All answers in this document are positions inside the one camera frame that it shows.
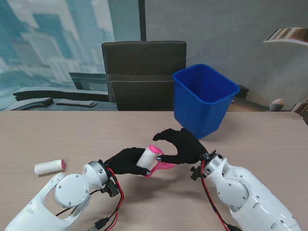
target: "white cylinder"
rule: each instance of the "white cylinder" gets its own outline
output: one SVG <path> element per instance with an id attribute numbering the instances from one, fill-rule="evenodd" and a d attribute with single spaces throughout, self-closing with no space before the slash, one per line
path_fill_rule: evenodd
<path id="1" fill-rule="evenodd" d="M 156 157 L 161 154 L 157 150 L 160 149 L 156 148 L 153 145 L 148 146 L 140 157 L 139 161 L 137 162 L 137 166 L 149 169 Z"/>
<path id="2" fill-rule="evenodd" d="M 65 161 L 63 159 L 53 160 L 34 166 L 34 172 L 37 175 L 65 170 Z"/>

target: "table surface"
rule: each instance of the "table surface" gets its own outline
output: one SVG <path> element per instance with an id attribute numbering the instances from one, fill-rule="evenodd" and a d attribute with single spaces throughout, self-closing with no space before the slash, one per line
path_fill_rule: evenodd
<path id="1" fill-rule="evenodd" d="M 180 129 L 173 112 L 0 112 L 0 229 L 14 218 L 52 175 L 34 174 L 36 163 L 64 158 L 66 174 L 81 173 L 84 164 L 106 160 L 127 147 L 154 144 L 166 154 L 176 149 L 152 141 L 155 133 Z M 220 128 L 201 140 L 231 165 L 243 166 L 289 208 L 302 228 L 308 227 L 308 127 L 290 112 L 227 112 Z M 160 170 L 151 178 L 119 175 L 125 200 L 115 231 L 223 230 L 200 181 L 190 179 L 190 165 Z M 208 184 L 227 222 L 226 206 Z M 119 198 L 96 193 L 72 230 L 85 231 L 111 214 Z M 57 213 L 62 208 L 52 203 Z"/>

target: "black glove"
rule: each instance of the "black glove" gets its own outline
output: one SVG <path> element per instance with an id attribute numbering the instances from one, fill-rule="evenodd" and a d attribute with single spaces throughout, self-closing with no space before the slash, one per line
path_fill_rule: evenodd
<path id="1" fill-rule="evenodd" d="M 135 174 L 135 175 L 150 175 L 150 170 L 136 165 L 139 158 L 145 151 L 144 148 L 126 148 L 120 151 L 115 156 L 105 161 L 115 174 Z"/>
<path id="2" fill-rule="evenodd" d="M 177 155 L 160 155 L 157 161 L 172 164 L 195 164 L 199 161 L 198 156 L 207 152 L 205 147 L 187 129 L 175 131 L 171 128 L 157 133 L 154 141 L 165 140 L 172 143 L 178 150 Z"/>

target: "blue bin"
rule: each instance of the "blue bin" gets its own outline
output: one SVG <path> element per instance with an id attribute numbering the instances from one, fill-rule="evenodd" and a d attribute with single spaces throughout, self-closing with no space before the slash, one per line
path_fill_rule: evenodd
<path id="1" fill-rule="evenodd" d="M 175 119 L 198 139 L 216 131 L 239 86 L 204 64 L 178 71 L 173 78 Z"/>

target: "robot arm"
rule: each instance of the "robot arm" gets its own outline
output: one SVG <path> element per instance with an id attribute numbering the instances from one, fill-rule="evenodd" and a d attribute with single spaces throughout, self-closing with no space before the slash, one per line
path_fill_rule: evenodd
<path id="1" fill-rule="evenodd" d="M 82 174 L 58 173 L 10 222 L 5 231 L 68 231 L 90 202 L 90 189 L 100 190 L 104 185 L 113 188 L 111 174 L 103 162 L 94 161 L 83 167 Z M 63 208 L 75 207 L 67 218 L 59 218 L 44 205 L 47 194 L 54 189 L 55 202 Z"/>
<path id="2" fill-rule="evenodd" d="M 204 160 L 205 176 L 243 231 L 301 231 L 290 211 L 249 170 L 229 165 L 216 152 Z"/>

